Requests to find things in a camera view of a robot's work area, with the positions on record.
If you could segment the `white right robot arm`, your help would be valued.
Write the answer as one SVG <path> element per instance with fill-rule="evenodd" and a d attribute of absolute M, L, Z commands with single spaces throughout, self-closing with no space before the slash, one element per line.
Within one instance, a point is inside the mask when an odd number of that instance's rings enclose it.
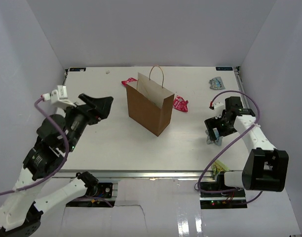
<path fill-rule="evenodd" d="M 211 103 L 215 112 L 205 120 L 208 138 L 215 142 L 233 133 L 242 135 L 249 152 L 241 171 L 223 171 L 218 175 L 216 192 L 229 196 L 234 188 L 281 192 L 285 187 L 289 156 L 269 142 L 252 109 L 244 108 L 238 96 L 231 96 L 224 103 Z"/>

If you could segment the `red snack packet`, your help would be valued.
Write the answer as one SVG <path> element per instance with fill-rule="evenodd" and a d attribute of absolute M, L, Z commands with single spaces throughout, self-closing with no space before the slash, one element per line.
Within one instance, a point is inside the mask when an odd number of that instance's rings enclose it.
<path fill-rule="evenodd" d="M 126 87 L 128 83 L 135 82 L 135 81 L 137 81 L 135 78 L 128 78 L 127 80 L 121 81 L 121 84 Z"/>
<path fill-rule="evenodd" d="M 188 100 L 185 100 L 183 97 L 177 95 L 173 101 L 173 108 L 175 110 L 187 113 L 189 111 L 188 103 Z"/>

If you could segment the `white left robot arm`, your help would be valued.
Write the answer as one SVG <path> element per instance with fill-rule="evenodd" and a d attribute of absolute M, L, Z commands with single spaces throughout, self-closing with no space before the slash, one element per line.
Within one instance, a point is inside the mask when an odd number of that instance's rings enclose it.
<path fill-rule="evenodd" d="M 64 187 L 38 198 L 46 182 L 67 161 L 85 128 L 109 116 L 113 98 L 93 98 L 80 94 L 82 104 L 71 102 L 66 93 L 54 90 L 40 101 L 50 101 L 64 110 L 64 115 L 46 115 L 37 129 L 37 140 L 23 161 L 18 180 L 12 190 L 5 192 L 0 207 L 0 237 L 28 237 L 41 225 L 51 211 L 74 200 L 104 201 L 112 196 L 112 184 L 100 184 L 90 172 L 78 172 Z"/>

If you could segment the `green yellow snack packet front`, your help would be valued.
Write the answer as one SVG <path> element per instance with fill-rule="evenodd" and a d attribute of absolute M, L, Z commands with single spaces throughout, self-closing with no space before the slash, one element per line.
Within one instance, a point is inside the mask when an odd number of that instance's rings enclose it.
<path fill-rule="evenodd" d="M 219 160 L 216 160 L 212 165 L 211 165 L 211 169 L 213 171 L 213 174 L 216 175 L 220 172 L 226 172 L 226 171 L 229 171 L 229 168 L 224 164 L 222 163 L 221 161 Z"/>

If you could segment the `blue silver snack packet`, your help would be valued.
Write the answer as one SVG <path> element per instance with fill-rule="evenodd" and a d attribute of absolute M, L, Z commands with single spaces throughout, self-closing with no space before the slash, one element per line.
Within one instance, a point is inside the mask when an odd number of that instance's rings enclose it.
<path fill-rule="evenodd" d="M 215 134 L 215 136 L 216 136 L 216 140 L 214 140 L 214 141 L 212 141 L 212 140 L 210 139 L 210 135 L 209 135 L 208 130 L 205 130 L 205 133 L 206 133 L 206 135 L 207 135 L 206 143 L 207 143 L 208 145 L 210 145 L 210 144 L 215 144 L 215 145 L 217 145 L 217 146 L 221 146 L 221 145 L 222 145 L 223 137 L 219 135 L 218 130 L 217 130 L 216 128 L 214 128 L 213 131 L 214 131 L 214 134 Z"/>
<path fill-rule="evenodd" d="M 221 77 L 215 77 L 209 80 L 210 89 L 212 90 L 223 90 L 225 89 L 224 83 Z"/>

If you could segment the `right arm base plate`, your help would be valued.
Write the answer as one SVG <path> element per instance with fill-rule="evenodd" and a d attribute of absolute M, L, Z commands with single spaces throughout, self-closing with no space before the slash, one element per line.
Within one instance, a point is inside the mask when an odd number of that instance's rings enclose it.
<path fill-rule="evenodd" d="M 200 187 L 203 190 L 209 191 L 210 193 L 200 193 L 201 198 L 224 198 L 230 199 L 233 198 L 241 198 L 245 199 L 245 191 L 244 190 L 237 190 L 235 192 L 225 192 L 224 190 L 231 189 L 231 187 L 221 186 L 216 182 L 201 182 Z M 221 193 L 211 193 L 212 191 L 221 191 Z"/>

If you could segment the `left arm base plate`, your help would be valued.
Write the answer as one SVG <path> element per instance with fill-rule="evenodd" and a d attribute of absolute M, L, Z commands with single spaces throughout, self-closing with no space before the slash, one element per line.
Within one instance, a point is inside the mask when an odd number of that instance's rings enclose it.
<path fill-rule="evenodd" d="M 77 197 L 76 199 L 82 198 L 111 198 L 113 192 L 113 183 L 98 183 L 97 185 L 87 189 L 83 196 Z"/>

